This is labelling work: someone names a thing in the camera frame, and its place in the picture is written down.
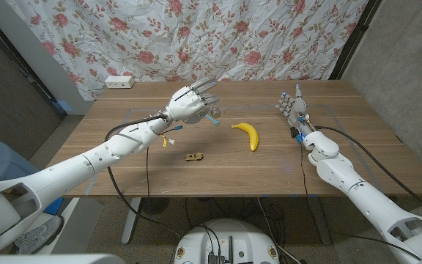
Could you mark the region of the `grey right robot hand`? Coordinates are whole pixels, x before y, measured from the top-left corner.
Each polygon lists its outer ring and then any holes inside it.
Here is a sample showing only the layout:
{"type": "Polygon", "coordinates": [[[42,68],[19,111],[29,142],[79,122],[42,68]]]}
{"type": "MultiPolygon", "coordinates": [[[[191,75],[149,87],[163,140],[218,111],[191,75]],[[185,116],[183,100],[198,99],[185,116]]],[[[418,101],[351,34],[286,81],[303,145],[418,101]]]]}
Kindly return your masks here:
{"type": "Polygon", "coordinates": [[[300,118],[306,118],[306,102],[302,98],[302,90],[300,84],[297,83],[295,86],[295,96],[292,97],[288,92],[283,91],[281,93],[281,99],[275,105],[287,119],[287,122],[292,127],[298,127],[301,123],[300,118]]]}

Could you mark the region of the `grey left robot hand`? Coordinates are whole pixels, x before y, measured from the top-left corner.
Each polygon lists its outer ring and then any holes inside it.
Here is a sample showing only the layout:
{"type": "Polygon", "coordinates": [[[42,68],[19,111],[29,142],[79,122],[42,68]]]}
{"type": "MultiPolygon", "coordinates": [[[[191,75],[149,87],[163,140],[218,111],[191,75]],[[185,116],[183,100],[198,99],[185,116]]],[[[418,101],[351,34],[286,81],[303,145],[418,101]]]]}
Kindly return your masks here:
{"type": "Polygon", "coordinates": [[[207,93],[217,85],[214,77],[209,76],[187,85],[171,96],[164,114],[168,122],[182,120],[187,124],[199,122],[218,105],[219,98],[207,93]]]}

